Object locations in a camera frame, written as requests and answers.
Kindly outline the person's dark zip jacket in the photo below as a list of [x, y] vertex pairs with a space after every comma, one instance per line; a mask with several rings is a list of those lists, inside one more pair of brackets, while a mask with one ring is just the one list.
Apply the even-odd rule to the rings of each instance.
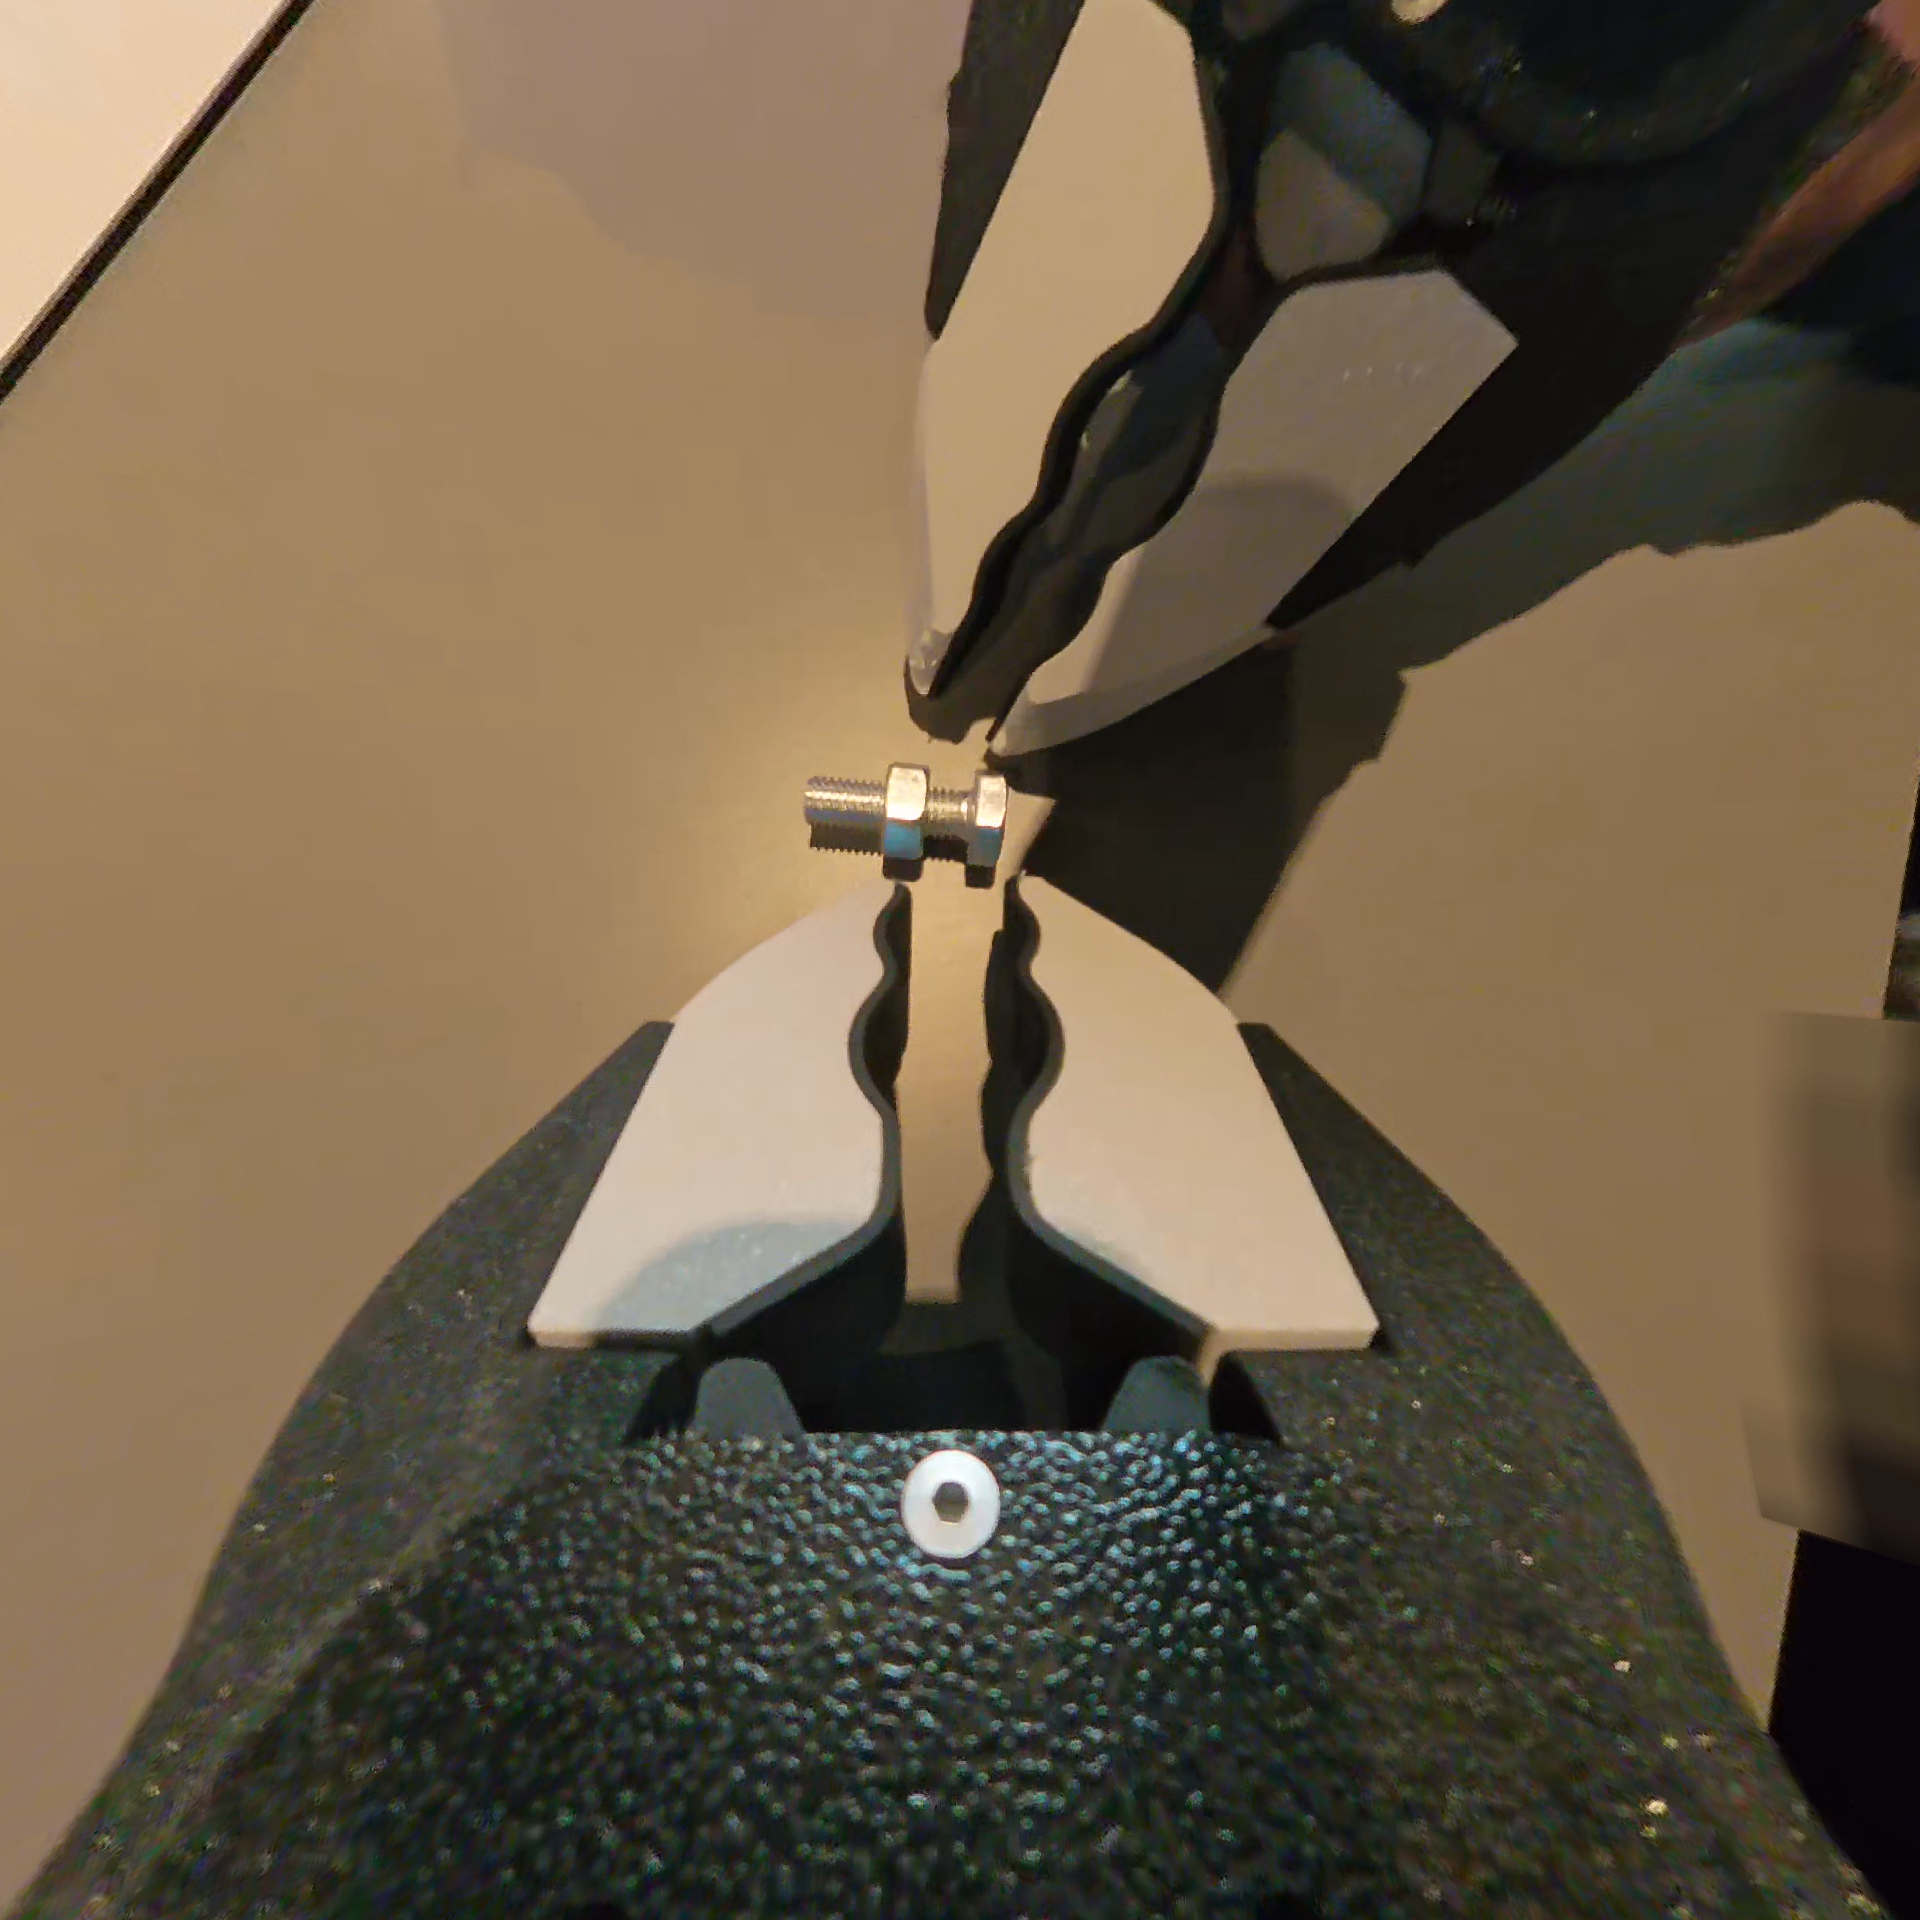
[[1889, 1807], [1917, 1779], [1917, 1571], [1801, 1532], [1766, 1727], [1819, 1806]]

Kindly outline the steel bolt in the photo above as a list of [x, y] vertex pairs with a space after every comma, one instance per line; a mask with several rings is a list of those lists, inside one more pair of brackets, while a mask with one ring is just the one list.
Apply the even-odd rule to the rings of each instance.
[[[970, 873], [993, 876], [1011, 820], [1013, 789], [996, 773], [977, 773], [970, 785], [949, 786], [930, 774], [928, 841], [924, 861], [952, 861]], [[819, 849], [874, 852], [881, 860], [881, 794], [884, 778], [806, 780], [803, 813]]]

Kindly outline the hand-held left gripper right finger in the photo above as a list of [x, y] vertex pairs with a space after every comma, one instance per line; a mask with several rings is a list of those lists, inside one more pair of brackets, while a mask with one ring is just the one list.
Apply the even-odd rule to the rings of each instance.
[[1366, 1349], [1378, 1316], [1229, 1009], [1049, 881], [1006, 889], [1041, 1071], [1006, 1180], [1090, 1279], [1073, 1330], [1162, 1349]]

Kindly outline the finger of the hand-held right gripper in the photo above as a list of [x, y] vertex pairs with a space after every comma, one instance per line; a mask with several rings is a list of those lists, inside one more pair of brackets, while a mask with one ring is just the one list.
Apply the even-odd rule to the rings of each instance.
[[1222, 393], [1198, 482], [1120, 557], [1086, 628], [993, 735], [1032, 754], [1108, 730], [1268, 634], [1276, 605], [1517, 347], [1449, 271], [1306, 285]]
[[1152, 706], [1228, 657], [1228, 357], [1169, 322], [1216, 226], [1194, 43], [1081, 4], [918, 375], [912, 706]]

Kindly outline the person's right hand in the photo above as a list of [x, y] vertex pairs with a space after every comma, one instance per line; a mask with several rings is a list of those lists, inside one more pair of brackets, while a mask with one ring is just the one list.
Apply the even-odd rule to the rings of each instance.
[[1867, 25], [1897, 66], [1884, 105], [1758, 228], [1700, 305], [1680, 346], [1704, 343], [1787, 300], [1917, 178], [1917, 4], [1875, 4]]

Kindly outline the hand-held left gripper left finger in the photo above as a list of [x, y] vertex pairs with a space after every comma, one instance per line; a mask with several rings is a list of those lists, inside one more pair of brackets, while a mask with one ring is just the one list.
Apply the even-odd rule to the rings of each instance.
[[876, 1346], [906, 1298], [912, 895], [865, 881], [676, 1015], [529, 1319], [539, 1346]]

